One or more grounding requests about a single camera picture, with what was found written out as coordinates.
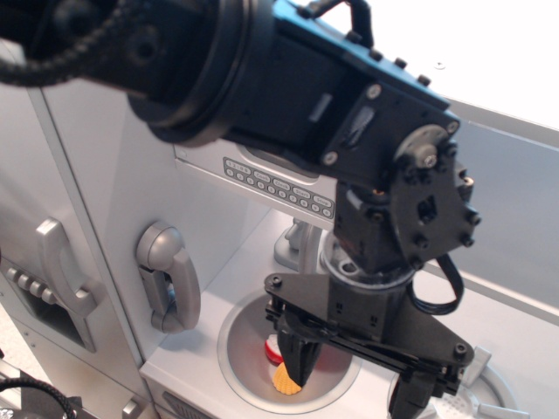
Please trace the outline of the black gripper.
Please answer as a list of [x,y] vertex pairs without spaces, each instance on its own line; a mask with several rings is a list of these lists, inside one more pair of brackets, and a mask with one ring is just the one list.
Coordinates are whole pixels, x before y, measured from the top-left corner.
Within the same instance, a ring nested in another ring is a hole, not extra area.
[[412,276],[375,288],[333,274],[273,273],[267,318],[291,380],[304,387],[326,344],[400,375],[392,390],[392,419],[412,419],[437,394],[455,394],[473,349],[438,321],[450,303],[428,307],[413,295]]

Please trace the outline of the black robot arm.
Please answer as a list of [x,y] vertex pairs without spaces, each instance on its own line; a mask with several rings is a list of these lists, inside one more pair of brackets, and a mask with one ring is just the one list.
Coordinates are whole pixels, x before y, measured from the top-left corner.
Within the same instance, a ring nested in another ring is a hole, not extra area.
[[81,78],[125,92],[162,141],[225,139],[336,180],[327,273],[270,275],[266,309],[290,378],[306,384],[323,345],[398,373],[388,411],[416,418],[455,395],[473,349],[439,317],[457,301],[419,299],[414,274],[436,260],[454,294],[450,252],[480,217],[457,165],[446,100],[374,47],[369,5],[332,1],[4,1],[1,36],[23,64],[1,80],[46,87]]

